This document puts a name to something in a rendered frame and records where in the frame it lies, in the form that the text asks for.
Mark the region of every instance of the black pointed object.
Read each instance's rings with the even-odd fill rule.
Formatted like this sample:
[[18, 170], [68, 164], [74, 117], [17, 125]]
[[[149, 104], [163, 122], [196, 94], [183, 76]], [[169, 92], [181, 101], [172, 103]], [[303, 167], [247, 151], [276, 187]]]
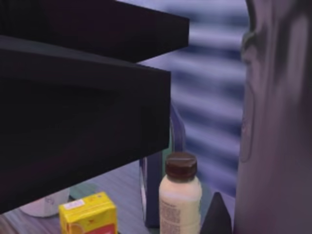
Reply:
[[200, 234], [232, 234], [231, 217], [220, 193], [215, 193]]
[[170, 73], [0, 36], [0, 213], [168, 147]]
[[0, 34], [139, 62], [188, 46], [189, 20], [114, 0], [0, 0]]

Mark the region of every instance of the bottle label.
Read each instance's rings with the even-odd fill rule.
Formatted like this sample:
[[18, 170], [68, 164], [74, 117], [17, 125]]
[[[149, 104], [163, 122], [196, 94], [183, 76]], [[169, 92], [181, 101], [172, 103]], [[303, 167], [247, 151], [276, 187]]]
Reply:
[[160, 234], [198, 234], [199, 201], [171, 202], [160, 199]]

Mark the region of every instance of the plastic bottle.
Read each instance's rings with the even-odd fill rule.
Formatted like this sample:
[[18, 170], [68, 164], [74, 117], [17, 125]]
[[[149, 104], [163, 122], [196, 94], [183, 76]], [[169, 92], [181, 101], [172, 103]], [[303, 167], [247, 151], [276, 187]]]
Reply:
[[166, 159], [159, 187], [160, 234], [199, 234], [202, 188], [194, 155], [175, 152]]

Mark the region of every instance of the gray surface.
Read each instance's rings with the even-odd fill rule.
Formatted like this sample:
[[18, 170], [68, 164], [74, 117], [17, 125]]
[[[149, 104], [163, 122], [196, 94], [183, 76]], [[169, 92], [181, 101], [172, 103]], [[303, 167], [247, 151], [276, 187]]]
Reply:
[[[159, 233], [157, 229], [148, 230], [143, 223], [138, 162], [97, 176], [75, 187], [76, 195], [86, 195], [89, 191], [105, 191], [116, 204], [121, 234]], [[211, 200], [211, 192], [206, 186], [203, 187], [203, 194], [202, 218]], [[0, 215], [0, 234], [60, 234], [59, 218], [30, 217], [15, 209]]]

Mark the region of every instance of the yellow box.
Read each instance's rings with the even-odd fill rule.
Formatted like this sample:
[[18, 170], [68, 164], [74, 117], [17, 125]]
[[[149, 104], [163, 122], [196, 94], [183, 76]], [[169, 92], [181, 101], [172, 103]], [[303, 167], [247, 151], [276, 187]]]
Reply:
[[117, 209], [106, 193], [59, 206], [62, 234], [117, 234]]

